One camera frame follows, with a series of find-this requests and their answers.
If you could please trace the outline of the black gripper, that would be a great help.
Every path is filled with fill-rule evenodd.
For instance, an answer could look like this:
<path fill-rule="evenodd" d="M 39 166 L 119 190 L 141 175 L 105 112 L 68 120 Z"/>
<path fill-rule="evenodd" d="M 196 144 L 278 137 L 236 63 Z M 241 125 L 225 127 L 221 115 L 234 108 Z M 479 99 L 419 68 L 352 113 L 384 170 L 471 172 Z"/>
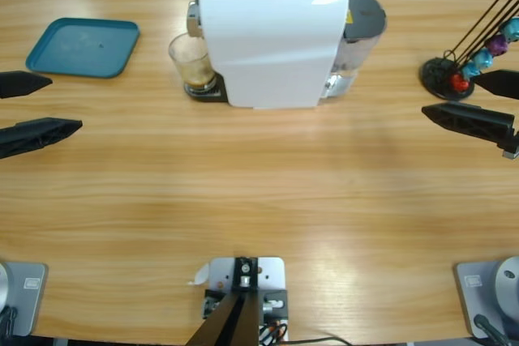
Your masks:
<path fill-rule="evenodd" d="M 519 99 L 519 73 L 515 70 L 494 70 L 474 76 L 473 81 L 496 96 Z M 518 133 L 513 128 L 512 114 L 458 102 L 428 105 L 421 110 L 445 130 L 495 143 L 503 157 L 518 158 Z"/>

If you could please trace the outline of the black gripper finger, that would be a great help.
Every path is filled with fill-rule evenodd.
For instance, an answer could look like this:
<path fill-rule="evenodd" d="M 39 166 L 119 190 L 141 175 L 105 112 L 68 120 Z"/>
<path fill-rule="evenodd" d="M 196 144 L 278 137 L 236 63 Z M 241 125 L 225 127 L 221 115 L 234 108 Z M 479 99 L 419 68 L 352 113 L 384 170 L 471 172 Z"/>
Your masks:
<path fill-rule="evenodd" d="M 1 158 L 33 152 L 56 144 L 83 126 L 80 120 L 44 117 L 1 129 Z"/>
<path fill-rule="evenodd" d="M 21 70 L 5 71 L 0 76 L 0 96 L 2 99 L 27 96 L 52 83 L 52 79 L 43 75 Z"/>

